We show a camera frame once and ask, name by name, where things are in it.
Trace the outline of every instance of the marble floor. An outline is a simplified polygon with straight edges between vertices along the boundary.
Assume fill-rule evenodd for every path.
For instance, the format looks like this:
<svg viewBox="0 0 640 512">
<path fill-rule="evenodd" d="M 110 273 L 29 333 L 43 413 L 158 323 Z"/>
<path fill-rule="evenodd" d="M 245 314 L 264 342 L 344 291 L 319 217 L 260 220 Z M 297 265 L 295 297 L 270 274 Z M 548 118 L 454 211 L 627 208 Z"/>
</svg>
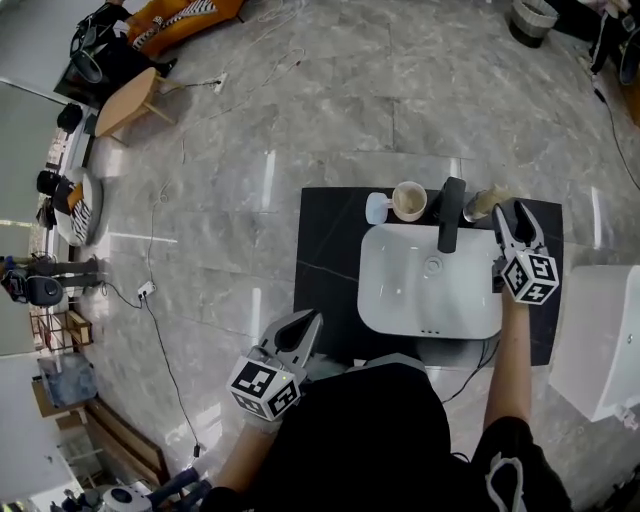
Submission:
<svg viewBox="0 0 640 512">
<path fill-rule="evenodd" d="M 292 309 L 302 187 L 439 188 L 448 176 L 470 190 L 507 185 L 563 205 L 566 272 L 640 262 L 640 192 L 578 61 L 585 43 L 551 33 L 540 49 L 521 46 L 504 1 L 279 5 L 248 0 L 245 24 L 174 50 L 173 79 L 198 83 L 224 70 L 221 95 L 200 86 L 161 96 L 175 126 L 142 118 L 123 134 L 128 148 L 99 140 L 90 160 L 105 207 L 101 236 L 81 256 L 95 253 L 129 300 L 153 278 L 149 304 L 213 474 L 242 424 L 224 390 L 228 372 Z M 602 81 L 640 178 L 640 132 L 610 70 Z M 94 323 L 87 356 L 100 394 L 163 448 L 172 471 L 185 467 L 193 438 L 150 315 L 113 292 L 85 296 L 81 309 Z M 431 376 L 444 398 L 469 371 Z M 640 437 L 612 419 L 587 422 L 548 374 L 534 371 L 532 428 L 580 509 L 639 462 Z M 473 453 L 490 376 L 480 372 L 446 406 L 455 450 Z"/>
</svg>

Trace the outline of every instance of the cable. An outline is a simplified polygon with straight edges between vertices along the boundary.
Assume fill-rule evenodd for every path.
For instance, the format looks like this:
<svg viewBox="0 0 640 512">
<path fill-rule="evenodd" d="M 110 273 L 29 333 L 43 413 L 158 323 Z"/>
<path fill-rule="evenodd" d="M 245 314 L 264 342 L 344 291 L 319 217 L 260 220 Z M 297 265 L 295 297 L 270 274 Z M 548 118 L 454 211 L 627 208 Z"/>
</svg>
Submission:
<svg viewBox="0 0 640 512">
<path fill-rule="evenodd" d="M 151 308 L 149 307 L 149 302 L 147 301 L 147 297 L 142 297 L 141 302 L 144 301 L 144 305 L 147 307 L 147 311 L 151 314 L 151 318 L 153 318 L 153 324 L 156 327 L 156 333 L 158 334 L 158 341 L 160 342 L 160 349 L 162 350 L 162 355 L 164 356 L 164 361 L 167 363 L 167 370 L 169 370 L 169 375 L 171 376 L 171 380 L 173 381 L 173 385 L 176 388 L 176 395 L 178 396 L 178 403 L 180 404 L 180 408 L 182 409 L 182 413 L 184 414 L 185 419 L 187 420 L 187 424 L 191 429 L 191 433 L 193 434 L 193 438 L 195 439 L 195 446 L 193 447 L 193 456 L 198 457 L 200 455 L 200 442 L 198 441 L 198 436 L 196 435 L 196 431 L 191 424 L 191 420 L 189 419 L 189 415 L 184 408 L 184 404 L 182 403 L 182 398 L 180 397 L 180 389 L 178 388 L 178 383 L 176 382 L 175 377 L 173 376 L 173 372 L 171 371 L 171 365 L 169 364 L 169 359 L 167 358 L 167 352 L 164 349 L 164 343 L 162 343 L 162 336 L 160 335 L 160 327 L 158 326 L 158 319 L 156 315 L 153 314 Z"/>
<path fill-rule="evenodd" d="M 174 87 L 173 89 L 169 89 L 168 91 L 164 91 L 164 92 L 159 92 L 157 93 L 159 96 L 166 96 L 169 93 L 172 93 L 173 91 L 177 91 L 179 89 L 189 89 L 191 87 L 203 87 L 205 85 L 211 87 L 213 85 L 218 85 L 220 83 L 220 80 L 217 79 L 209 79 L 209 80 L 205 80 L 204 82 L 196 82 L 193 84 L 181 84 L 180 87 Z"/>
<path fill-rule="evenodd" d="M 169 202 L 169 198 L 164 193 L 164 191 L 171 183 L 171 179 L 172 178 L 170 177 L 167 181 L 165 181 L 164 185 L 162 185 L 162 188 L 158 193 L 158 199 L 156 199 L 155 203 L 153 203 L 153 206 L 151 207 L 151 236 L 149 237 L 149 246 L 147 247 L 147 269 L 149 269 L 149 281 L 151 281 L 152 283 L 153 283 L 153 270 L 151 270 L 151 246 L 153 245 L 153 219 L 156 213 L 156 206 L 158 206 L 158 203 L 167 204 Z"/>
<path fill-rule="evenodd" d="M 500 340 L 498 340 L 498 342 L 496 343 L 496 346 L 493 348 L 493 352 L 491 352 L 491 355 L 488 357 L 488 359 L 483 362 L 483 358 L 486 355 L 486 350 L 489 347 L 488 347 L 488 343 L 487 343 L 486 340 L 482 342 L 482 353 L 480 354 L 480 360 L 478 361 L 478 366 L 476 366 L 476 369 L 471 372 L 469 377 L 467 377 L 467 380 L 464 381 L 464 384 L 462 385 L 462 387 L 457 392 L 455 392 L 449 398 L 447 398 L 446 400 L 443 400 L 441 402 L 443 405 L 446 404 L 447 402 L 451 402 L 451 400 L 456 398 L 460 393 L 462 393 L 464 391 L 464 389 L 467 387 L 467 384 L 469 384 L 471 379 L 473 379 L 476 376 L 476 374 L 480 370 L 482 370 L 489 363 L 489 361 L 491 361 L 493 359 L 493 356 L 496 355 L 496 352 L 498 350 L 498 345 L 500 345 Z"/>
<path fill-rule="evenodd" d="M 194 456 L 194 458 L 199 457 L 199 455 L 200 455 L 200 442 L 198 441 L 198 436 L 196 435 L 196 431 L 193 428 L 193 425 L 191 424 L 191 420 L 189 419 L 189 416 L 187 415 L 187 411 L 184 408 L 184 404 L 182 403 L 182 397 L 180 396 L 180 389 L 178 388 L 178 383 L 176 382 L 176 379 L 173 376 L 173 372 L 171 371 L 171 365 L 169 364 L 169 359 L 167 358 L 167 352 L 164 349 L 164 343 L 162 342 L 162 336 L 160 335 L 160 327 L 158 326 L 158 319 L 156 318 L 156 315 L 153 314 L 153 311 L 151 311 L 151 308 L 149 307 L 149 302 L 147 302 L 146 295 L 143 296 L 140 299 L 140 305 L 136 306 L 135 304 L 131 304 L 131 302 L 129 302 L 127 299 L 125 299 L 122 296 L 122 294 L 118 291 L 118 289 L 113 284 L 108 283 L 107 281 L 102 281 L 100 283 L 100 292 L 102 293 L 102 295 L 104 297 L 107 296 L 107 286 L 111 286 L 111 288 L 113 288 L 113 290 L 116 292 L 118 297 L 120 297 L 125 304 L 128 304 L 133 309 L 142 309 L 142 303 L 144 301 L 144 305 L 146 306 L 147 311 L 149 311 L 149 314 L 151 315 L 151 318 L 153 318 L 153 324 L 154 324 L 154 326 L 156 328 L 156 334 L 158 335 L 158 341 L 160 342 L 160 349 L 162 350 L 162 355 L 164 356 L 164 361 L 167 364 L 167 369 L 169 370 L 169 375 L 171 376 L 171 380 L 173 381 L 173 385 L 176 388 L 176 395 L 178 396 L 178 403 L 180 404 L 180 408 L 182 409 L 182 413 L 184 414 L 184 417 L 187 420 L 187 424 L 189 425 L 189 428 L 191 429 L 191 434 L 193 434 L 193 438 L 195 439 L 195 442 L 196 442 L 196 444 L 193 447 L 193 456 Z"/>
<path fill-rule="evenodd" d="M 262 34 L 258 39 L 256 39 L 255 41 L 253 41 L 253 43 L 251 43 L 249 46 L 247 46 L 244 50 L 243 50 L 243 54 L 246 54 L 249 49 L 251 49 L 253 46 L 255 46 L 256 44 L 258 44 L 260 41 L 262 41 L 264 38 L 266 38 L 269 34 L 275 32 L 276 30 L 278 30 L 280 27 L 284 26 L 285 24 L 289 23 L 292 19 L 294 19 L 298 14 L 300 14 L 302 12 L 302 10 L 306 7 L 306 1 L 302 0 L 302 2 L 300 3 L 300 7 L 298 7 L 295 11 L 293 11 L 293 13 L 287 17 L 287 19 L 285 19 L 284 21 L 282 21 L 281 23 L 279 23 L 278 25 L 276 25 L 273 28 L 270 28 L 269 30 L 267 30 L 264 34 Z M 276 8 L 276 9 L 271 9 L 270 11 L 264 13 L 263 15 L 261 15 L 258 18 L 258 22 L 259 23 L 264 23 L 267 21 L 271 21 L 273 19 L 276 19 L 277 17 L 281 16 L 282 14 L 273 14 L 277 11 L 280 11 L 284 6 L 284 2 L 281 2 L 280 5 Z M 302 52 L 302 57 L 300 57 L 300 59 L 297 59 L 296 61 L 294 61 L 285 71 L 284 73 L 282 73 L 280 76 L 278 76 L 277 78 L 273 79 L 273 75 L 275 74 L 276 70 L 278 69 L 278 66 L 280 65 L 280 63 L 286 59 L 289 55 L 293 54 L 294 52 Z M 241 107 L 242 105 L 244 105 L 245 103 L 247 103 L 250 99 L 251 96 L 253 95 L 253 93 L 261 88 L 264 87 L 265 85 L 271 83 L 271 82 L 275 82 L 277 80 L 280 80 L 280 78 L 282 78 L 283 76 L 285 76 L 287 73 L 289 73 L 289 71 L 291 71 L 294 67 L 300 65 L 300 63 L 302 62 L 302 60 L 304 59 L 304 57 L 306 56 L 306 50 L 304 48 L 292 48 L 291 50 L 289 50 L 287 53 L 285 53 L 282 57 L 280 57 L 275 65 L 273 66 L 273 68 L 271 69 L 271 71 L 269 72 L 269 74 L 267 75 L 267 78 L 260 84 L 260 85 L 256 85 L 251 87 L 248 91 L 246 91 L 246 97 L 232 105 L 231 107 L 228 107 L 224 110 L 221 110 L 219 112 L 216 112 L 215 114 L 202 118 L 200 120 L 198 120 L 196 123 L 194 123 L 192 126 L 190 126 L 188 129 L 192 129 L 196 126 L 198 126 L 198 124 L 202 121 L 204 121 L 205 119 L 207 120 L 211 120 L 211 119 L 215 119 L 216 117 L 219 117 L 223 114 L 226 114 L 228 112 L 231 112 L 232 110 L 235 110 L 238 107 Z M 229 59 L 226 64 L 224 66 L 222 66 L 222 70 L 220 71 L 220 73 L 218 74 L 218 76 L 222 75 L 223 73 L 226 73 L 227 69 L 229 68 L 229 66 L 231 65 L 232 62 L 234 62 L 236 60 L 237 55 L 233 55 L 231 57 L 231 59 Z"/>
<path fill-rule="evenodd" d="M 103 297 L 107 296 L 107 286 L 111 286 L 111 288 L 113 288 L 113 291 L 116 292 L 116 295 L 118 297 L 120 297 L 126 304 L 128 304 L 129 306 L 131 306 L 133 309 L 142 309 L 142 300 L 140 301 L 140 305 L 136 306 L 135 304 L 131 304 L 131 302 L 129 302 L 127 299 L 125 299 L 122 294 L 118 291 L 118 289 L 115 287 L 115 285 L 108 283 L 106 281 L 102 281 L 100 283 L 100 293 L 102 293 Z"/>
<path fill-rule="evenodd" d="M 264 3 L 267 3 L 267 0 L 262 0 L 261 2 L 254 2 L 253 5 L 262 5 Z M 260 16 L 258 16 L 258 23 L 267 23 L 269 21 L 275 20 L 276 18 L 279 18 L 280 16 L 285 14 L 284 12 L 281 12 L 283 10 L 284 10 L 284 0 L 280 0 L 280 5 L 278 5 L 278 7 L 270 9 L 264 14 L 261 14 Z"/>
<path fill-rule="evenodd" d="M 609 106 L 609 103 L 607 103 L 607 100 L 605 99 L 604 94 L 602 94 L 602 92 L 600 92 L 595 87 L 593 89 L 593 92 L 596 94 L 598 99 L 605 104 L 605 106 L 607 107 L 607 110 L 609 111 L 609 117 L 611 118 L 611 131 L 613 132 L 613 139 L 616 141 L 616 147 L 618 148 L 618 153 L 620 153 L 620 158 L 622 158 L 622 163 L 624 164 L 624 168 L 627 170 L 627 174 L 629 175 L 629 178 L 631 178 L 631 181 L 633 181 L 633 184 L 636 186 L 636 188 L 640 190 L 640 185 L 638 185 L 638 182 L 633 177 L 633 174 L 631 174 L 631 170 L 627 165 L 627 160 L 624 157 L 624 154 L 622 153 L 622 149 L 620 149 L 620 142 L 618 142 L 618 136 L 616 135 L 616 124 L 613 120 L 613 112 L 611 111 L 611 107 Z"/>
</svg>

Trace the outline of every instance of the mug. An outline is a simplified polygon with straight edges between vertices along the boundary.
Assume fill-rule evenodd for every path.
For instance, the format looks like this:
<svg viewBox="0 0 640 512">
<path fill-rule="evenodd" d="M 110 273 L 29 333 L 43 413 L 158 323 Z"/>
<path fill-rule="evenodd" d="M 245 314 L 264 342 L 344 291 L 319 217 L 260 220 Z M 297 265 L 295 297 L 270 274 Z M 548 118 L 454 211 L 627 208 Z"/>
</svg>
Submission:
<svg viewBox="0 0 640 512">
<path fill-rule="evenodd" d="M 403 181 L 393 189 L 391 207 L 400 220 L 415 222 L 427 207 L 427 191 L 414 181 Z"/>
</svg>

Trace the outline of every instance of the black faucet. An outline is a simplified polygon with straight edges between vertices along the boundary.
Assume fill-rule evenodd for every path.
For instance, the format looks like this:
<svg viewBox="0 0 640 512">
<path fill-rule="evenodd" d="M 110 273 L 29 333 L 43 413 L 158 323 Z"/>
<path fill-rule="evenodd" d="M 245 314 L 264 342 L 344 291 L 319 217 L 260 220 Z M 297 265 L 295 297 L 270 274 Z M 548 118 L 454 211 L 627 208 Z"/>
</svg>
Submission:
<svg viewBox="0 0 640 512">
<path fill-rule="evenodd" d="M 447 178 L 433 204 L 433 213 L 439 222 L 438 250 L 445 254 L 456 252 L 458 224 L 464 207 L 467 183 L 459 178 Z"/>
</svg>

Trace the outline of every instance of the wooden table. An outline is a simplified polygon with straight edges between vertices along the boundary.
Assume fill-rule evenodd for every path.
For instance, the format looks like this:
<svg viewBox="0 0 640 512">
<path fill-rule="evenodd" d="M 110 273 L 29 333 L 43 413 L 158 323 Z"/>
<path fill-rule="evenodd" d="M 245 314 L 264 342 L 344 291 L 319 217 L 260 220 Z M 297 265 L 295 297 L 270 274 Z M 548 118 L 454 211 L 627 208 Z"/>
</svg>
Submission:
<svg viewBox="0 0 640 512">
<path fill-rule="evenodd" d="M 96 123 L 96 137 L 111 137 L 124 144 L 113 134 L 147 112 L 153 112 L 168 123 L 175 124 L 173 119 L 151 104 L 153 94 L 162 83 L 170 85 L 171 90 L 184 87 L 162 78 L 157 69 L 148 68 L 118 89 L 100 111 Z"/>
</svg>

